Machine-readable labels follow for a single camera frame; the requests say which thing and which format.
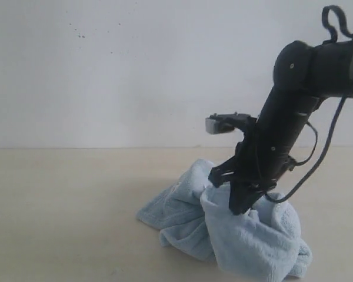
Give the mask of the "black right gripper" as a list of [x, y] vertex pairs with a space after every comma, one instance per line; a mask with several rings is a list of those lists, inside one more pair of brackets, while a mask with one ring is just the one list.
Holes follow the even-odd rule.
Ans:
[[257, 151], [258, 132], [257, 119], [251, 117], [246, 130], [242, 131], [244, 138], [235, 147], [234, 155], [221, 165], [213, 167], [208, 180], [215, 188], [224, 183], [230, 183], [229, 209], [234, 215], [246, 213], [265, 192], [274, 189], [277, 181], [286, 171], [292, 171], [296, 160], [286, 155], [281, 168], [272, 178], [266, 178], [261, 172]]

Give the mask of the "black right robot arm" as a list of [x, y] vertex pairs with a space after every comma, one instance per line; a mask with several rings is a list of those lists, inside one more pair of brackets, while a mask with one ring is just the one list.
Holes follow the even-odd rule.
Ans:
[[233, 157], [213, 168], [209, 181], [230, 184], [228, 207], [239, 215], [272, 190], [281, 176], [298, 166], [290, 156], [311, 114], [330, 97], [353, 99], [353, 40], [311, 47], [301, 41], [278, 55], [273, 87], [258, 117], [213, 114], [210, 134], [243, 132]]

